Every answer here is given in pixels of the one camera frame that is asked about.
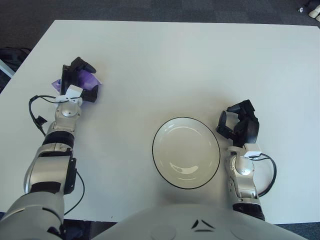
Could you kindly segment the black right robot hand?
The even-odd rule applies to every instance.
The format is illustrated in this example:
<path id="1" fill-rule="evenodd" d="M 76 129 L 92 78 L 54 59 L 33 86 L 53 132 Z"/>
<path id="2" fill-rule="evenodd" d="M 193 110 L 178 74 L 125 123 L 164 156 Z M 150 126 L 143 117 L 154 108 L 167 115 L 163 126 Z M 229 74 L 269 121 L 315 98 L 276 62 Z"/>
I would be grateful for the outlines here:
<path id="1" fill-rule="evenodd" d="M 226 125 L 227 112 L 237 114 L 238 123 L 233 129 Z M 258 138 L 260 123 L 255 116 L 255 109 L 249 99 L 229 106 L 221 112 L 216 132 L 226 139 L 231 139 L 233 146 L 243 147 L 245 144 L 255 144 Z"/>

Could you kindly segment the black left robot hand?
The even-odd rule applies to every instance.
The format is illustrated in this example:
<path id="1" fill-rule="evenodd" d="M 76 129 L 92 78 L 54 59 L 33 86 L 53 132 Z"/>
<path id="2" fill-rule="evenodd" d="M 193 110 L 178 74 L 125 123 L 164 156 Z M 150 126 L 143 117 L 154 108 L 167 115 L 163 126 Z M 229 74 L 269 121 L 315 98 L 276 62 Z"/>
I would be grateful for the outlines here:
<path id="1" fill-rule="evenodd" d="M 81 98 L 94 103 L 98 98 L 100 81 L 94 76 L 97 70 L 82 58 L 75 58 L 70 65 L 63 65 L 60 94 L 64 95 L 70 85 L 82 89 Z"/>

